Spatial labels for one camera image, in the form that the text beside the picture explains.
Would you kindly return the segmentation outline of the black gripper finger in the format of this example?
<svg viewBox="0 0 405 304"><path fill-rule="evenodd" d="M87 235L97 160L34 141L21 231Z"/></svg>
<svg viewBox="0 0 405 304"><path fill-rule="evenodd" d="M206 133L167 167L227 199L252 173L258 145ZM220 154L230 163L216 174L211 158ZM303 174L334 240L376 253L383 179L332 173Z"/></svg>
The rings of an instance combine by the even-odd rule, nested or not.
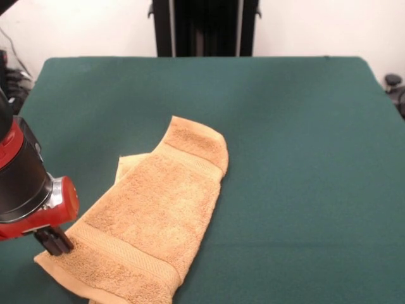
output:
<svg viewBox="0 0 405 304"><path fill-rule="evenodd" d="M60 252L71 252L74 248L73 243L59 226L51 227L50 235Z"/></svg>
<svg viewBox="0 0 405 304"><path fill-rule="evenodd" d="M42 229L34 232L34 237L50 255L61 255L61 239L54 229Z"/></svg>

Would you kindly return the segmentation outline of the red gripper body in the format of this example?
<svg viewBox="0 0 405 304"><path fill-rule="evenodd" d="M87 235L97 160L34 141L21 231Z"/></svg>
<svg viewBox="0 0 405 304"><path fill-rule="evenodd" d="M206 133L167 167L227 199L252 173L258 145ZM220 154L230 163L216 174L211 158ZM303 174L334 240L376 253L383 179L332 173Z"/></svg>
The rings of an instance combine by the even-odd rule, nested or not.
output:
<svg viewBox="0 0 405 304"><path fill-rule="evenodd" d="M52 179L53 189L45 203L22 219L1 224L1 241L20 238L44 227L56 227L71 222L78 215L78 196L72 180Z"/></svg>

